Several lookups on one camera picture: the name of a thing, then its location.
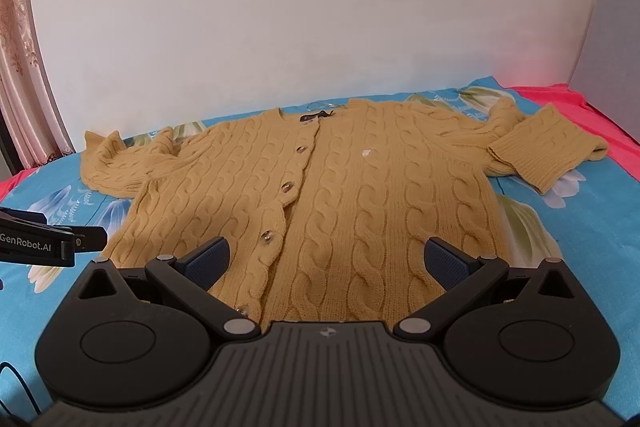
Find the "mustard cable-knit cardigan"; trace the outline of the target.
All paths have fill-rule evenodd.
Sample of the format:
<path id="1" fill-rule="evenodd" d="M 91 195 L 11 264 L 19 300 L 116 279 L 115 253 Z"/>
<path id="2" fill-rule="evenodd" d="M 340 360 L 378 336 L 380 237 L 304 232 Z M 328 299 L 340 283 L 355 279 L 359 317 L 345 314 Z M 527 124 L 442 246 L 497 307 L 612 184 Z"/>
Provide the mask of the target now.
<path id="1" fill-rule="evenodd" d="M 131 202 L 104 256 L 140 268 L 221 236 L 212 294 L 254 321 L 394 324 L 438 297 L 433 236 L 471 256 L 511 256 L 495 176 L 547 192 L 608 151 L 553 106 L 510 98 L 478 121 L 416 102 L 352 100 L 326 114 L 279 109 L 148 144 L 88 133 L 82 181 Z"/>

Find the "pink patterned curtain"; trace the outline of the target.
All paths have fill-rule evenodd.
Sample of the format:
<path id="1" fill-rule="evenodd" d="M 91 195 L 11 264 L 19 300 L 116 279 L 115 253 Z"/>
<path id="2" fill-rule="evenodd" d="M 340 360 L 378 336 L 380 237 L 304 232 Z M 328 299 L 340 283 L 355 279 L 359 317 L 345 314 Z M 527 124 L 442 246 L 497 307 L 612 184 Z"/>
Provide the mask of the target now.
<path id="1" fill-rule="evenodd" d="M 23 167 L 73 153 L 43 64 L 32 0 L 1 0 L 1 113 Z"/>

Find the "red blanket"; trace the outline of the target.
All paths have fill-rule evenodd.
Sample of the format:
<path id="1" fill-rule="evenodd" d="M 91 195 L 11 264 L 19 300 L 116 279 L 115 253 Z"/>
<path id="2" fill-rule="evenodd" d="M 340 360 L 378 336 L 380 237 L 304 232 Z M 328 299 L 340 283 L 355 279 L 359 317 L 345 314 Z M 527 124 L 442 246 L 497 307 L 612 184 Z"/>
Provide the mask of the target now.
<path id="1" fill-rule="evenodd" d="M 570 90 L 566 83 L 552 84 L 548 87 L 513 87 L 513 90 L 540 106 L 552 103 L 573 124 L 602 136 L 608 141 L 608 156 L 626 173 L 637 181 L 640 180 L 639 143 L 588 103 L 582 94 Z"/>

